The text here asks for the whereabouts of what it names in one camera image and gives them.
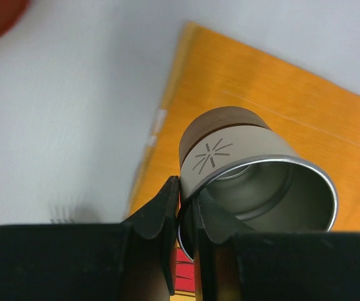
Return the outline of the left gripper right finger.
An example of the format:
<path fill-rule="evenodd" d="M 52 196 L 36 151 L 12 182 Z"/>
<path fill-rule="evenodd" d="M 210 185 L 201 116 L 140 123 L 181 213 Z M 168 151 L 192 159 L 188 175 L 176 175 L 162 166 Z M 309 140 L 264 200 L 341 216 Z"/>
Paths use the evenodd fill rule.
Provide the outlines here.
<path fill-rule="evenodd" d="M 360 232 L 256 231 L 191 198 L 198 300 L 360 300 Z"/>

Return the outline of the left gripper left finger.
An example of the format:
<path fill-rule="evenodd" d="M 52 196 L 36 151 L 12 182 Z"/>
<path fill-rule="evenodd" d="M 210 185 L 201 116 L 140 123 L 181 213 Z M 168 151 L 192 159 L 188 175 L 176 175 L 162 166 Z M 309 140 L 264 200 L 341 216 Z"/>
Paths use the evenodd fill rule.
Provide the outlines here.
<path fill-rule="evenodd" d="M 121 223 L 0 226 L 0 300 L 169 300 L 179 178 Z"/>

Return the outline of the steel cup with brown base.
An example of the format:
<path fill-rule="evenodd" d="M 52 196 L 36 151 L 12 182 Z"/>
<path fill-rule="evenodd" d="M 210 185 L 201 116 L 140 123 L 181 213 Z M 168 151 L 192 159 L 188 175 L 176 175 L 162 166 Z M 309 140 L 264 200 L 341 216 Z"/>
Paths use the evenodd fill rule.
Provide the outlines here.
<path fill-rule="evenodd" d="M 303 159 L 256 113 L 219 107 L 193 120 L 179 143 L 177 239 L 194 258 L 191 209 L 212 205 L 253 231 L 329 231 L 338 195 L 330 176 Z"/>

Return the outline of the yellow cartoon print placemat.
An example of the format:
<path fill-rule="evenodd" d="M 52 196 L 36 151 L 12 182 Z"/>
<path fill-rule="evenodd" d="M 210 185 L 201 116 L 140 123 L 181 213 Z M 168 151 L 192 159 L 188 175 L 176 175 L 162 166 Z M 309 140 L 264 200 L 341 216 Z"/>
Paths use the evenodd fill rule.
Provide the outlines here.
<path fill-rule="evenodd" d="M 189 23 L 131 193 L 136 211 L 179 172 L 178 145 L 198 115 L 234 105 L 259 115 L 303 158 L 328 172 L 339 194 L 336 229 L 360 234 L 360 96 L 308 71 Z M 360 300 L 360 241 L 349 252 L 352 275 L 314 300 Z"/>

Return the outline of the fork with green handle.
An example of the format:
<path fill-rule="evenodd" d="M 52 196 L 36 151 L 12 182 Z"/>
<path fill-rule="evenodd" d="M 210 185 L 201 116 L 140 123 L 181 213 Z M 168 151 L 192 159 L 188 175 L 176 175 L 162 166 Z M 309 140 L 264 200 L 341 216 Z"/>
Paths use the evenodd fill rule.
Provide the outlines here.
<path fill-rule="evenodd" d="M 49 203 L 51 224 L 73 224 L 76 223 L 76 205 L 74 203 Z"/>

